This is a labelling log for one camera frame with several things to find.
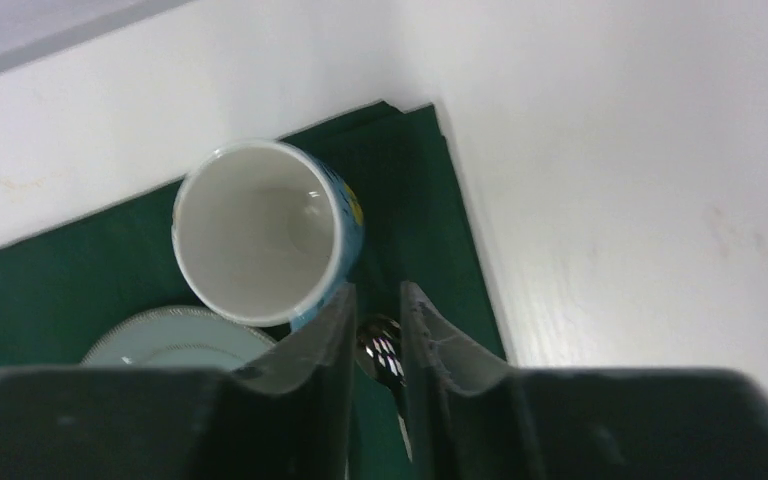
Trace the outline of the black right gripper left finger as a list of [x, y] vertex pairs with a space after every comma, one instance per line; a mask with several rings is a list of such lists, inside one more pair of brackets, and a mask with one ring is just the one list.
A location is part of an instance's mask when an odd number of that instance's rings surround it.
[[0, 479], [341, 479], [356, 290], [234, 371], [0, 368]]

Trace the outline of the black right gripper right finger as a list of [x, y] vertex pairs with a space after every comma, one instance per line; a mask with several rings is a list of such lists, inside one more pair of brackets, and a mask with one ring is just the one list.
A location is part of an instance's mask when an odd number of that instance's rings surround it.
[[768, 395], [718, 368], [518, 368], [401, 286], [424, 479], [768, 479]]

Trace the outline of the black spoon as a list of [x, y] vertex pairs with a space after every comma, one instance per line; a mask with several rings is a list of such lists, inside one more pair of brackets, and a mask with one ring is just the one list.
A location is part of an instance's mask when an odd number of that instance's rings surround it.
[[358, 325], [355, 360], [368, 377], [386, 387], [393, 396], [406, 455], [409, 461], [413, 461], [413, 449], [406, 421], [406, 381], [401, 353], [401, 327], [396, 320], [375, 314], [368, 316]]

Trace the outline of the teal ceramic dinner plate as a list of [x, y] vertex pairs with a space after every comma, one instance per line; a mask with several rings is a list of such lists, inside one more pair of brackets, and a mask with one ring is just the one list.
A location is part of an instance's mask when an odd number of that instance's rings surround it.
[[98, 339], [81, 364], [95, 367], [239, 369], [276, 341], [262, 331], [194, 306], [136, 314]]

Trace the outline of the blue ceramic mug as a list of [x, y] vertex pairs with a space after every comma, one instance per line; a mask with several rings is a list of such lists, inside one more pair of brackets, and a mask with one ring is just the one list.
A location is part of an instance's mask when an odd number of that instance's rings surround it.
[[215, 150], [177, 191], [178, 267], [211, 310], [254, 327], [309, 323], [348, 279], [365, 238], [349, 184], [277, 140]]

